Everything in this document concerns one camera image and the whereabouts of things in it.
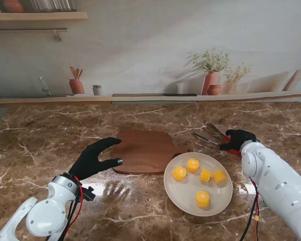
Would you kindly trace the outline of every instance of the wooden cutting board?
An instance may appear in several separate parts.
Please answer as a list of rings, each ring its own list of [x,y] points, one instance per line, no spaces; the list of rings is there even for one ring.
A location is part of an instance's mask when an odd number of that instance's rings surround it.
[[[162,174],[173,157],[190,150],[177,148],[165,132],[126,130],[120,131],[122,139],[114,146],[112,158],[122,158],[123,164],[114,167],[120,174]]]

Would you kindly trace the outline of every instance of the black cable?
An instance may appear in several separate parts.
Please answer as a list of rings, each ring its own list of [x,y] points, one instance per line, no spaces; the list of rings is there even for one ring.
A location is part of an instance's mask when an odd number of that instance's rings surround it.
[[[260,209],[259,209],[259,203],[256,202],[256,207],[257,207],[257,213],[255,215],[260,216]],[[259,240],[259,237],[257,236],[257,227],[259,226],[259,222],[256,222],[256,241]]]
[[[70,203],[70,207],[69,207],[69,211],[68,211],[68,217],[67,217],[68,220],[69,220],[69,217],[70,217],[70,212],[71,212],[71,208],[72,208],[73,203],[74,203],[73,201]]]
[[[250,212],[249,220],[248,220],[248,222],[247,222],[246,228],[245,228],[245,230],[244,230],[244,233],[243,233],[243,235],[242,235],[240,241],[243,241],[243,240],[244,240],[244,237],[245,237],[245,235],[246,235],[246,233],[247,233],[247,231],[248,231],[248,229],[249,229],[249,227],[250,227],[251,219],[252,219],[252,216],[253,216],[253,212],[254,212],[254,208],[255,208],[256,201],[257,201],[257,193],[256,193],[256,195],[255,195],[255,199],[254,199],[253,206],[252,206],[252,209],[251,209],[251,212]]]
[[[76,207],[77,207],[78,203],[79,203],[79,196],[76,196],[75,204],[74,204],[74,207],[73,207],[72,210],[71,210],[71,207],[72,207],[73,202],[71,202],[71,204],[70,204],[69,213],[68,213],[68,222],[67,222],[66,227],[64,228],[62,234],[60,235],[60,238],[58,239],[58,241],[63,241],[64,240],[64,238],[66,236],[66,231],[69,227],[70,221],[72,219],[72,216],[74,215],[74,212],[76,210]]]

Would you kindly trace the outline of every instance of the white flowers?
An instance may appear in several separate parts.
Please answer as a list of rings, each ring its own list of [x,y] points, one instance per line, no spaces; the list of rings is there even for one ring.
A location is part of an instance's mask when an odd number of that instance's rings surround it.
[[[200,67],[208,72],[220,72],[225,71],[225,76],[227,80],[232,82],[238,82],[244,75],[248,74],[251,71],[251,65],[237,66],[235,70],[229,66],[229,53],[216,52],[215,48],[212,48],[210,51],[206,50],[204,54],[194,54],[191,56],[193,63],[196,67]]]
[[[206,50],[204,54],[194,54],[194,64],[208,72],[219,72],[227,68],[229,63],[229,53],[217,53],[215,48]]]
[[[251,65],[245,66],[242,64],[241,66],[237,66],[236,70],[232,70],[231,67],[228,67],[226,70],[226,79],[232,82],[237,83],[244,75],[248,74],[251,71]]]

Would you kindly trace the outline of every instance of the flower vase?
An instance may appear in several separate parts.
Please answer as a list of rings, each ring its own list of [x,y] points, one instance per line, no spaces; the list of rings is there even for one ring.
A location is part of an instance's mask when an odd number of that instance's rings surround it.
[[[205,76],[202,95],[208,95],[207,90],[210,85],[218,85],[221,79],[221,72],[209,72]]]
[[[84,86],[80,79],[69,79],[69,85],[73,94],[84,94]]]
[[[236,93],[237,82],[233,82],[231,80],[227,80],[223,85],[223,94],[233,94]]]

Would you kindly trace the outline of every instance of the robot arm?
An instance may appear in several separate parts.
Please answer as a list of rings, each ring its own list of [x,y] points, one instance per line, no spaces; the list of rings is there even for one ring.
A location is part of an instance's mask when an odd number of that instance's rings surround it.
[[[83,180],[100,171],[121,165],[122,159],[98,161],[100,152],[120,142],[119,139],[106,138],[88,146],[72,166],[69,174],[59,175],[48,183],[48,197],[45,200],[37,203],[37,199],[31,197],[18,208],[0,231],[0,241],[18,241],[16,228],[25,216],[27,229],[34,236],[48,236],[48,241],[63,240],[70,223],[66,217],[66,203],[79,202],[80,196],[87,201],[92,201],[95,197],[92,193],[93,188],[79,188],[81,185],[79,179]]]
[[[301,176],[273,150],[260,143],[254,134],[228,130],[231,142],[221,150],[241,152],[242,170],[257,185],[265,204],[293,230],[301,240]]]

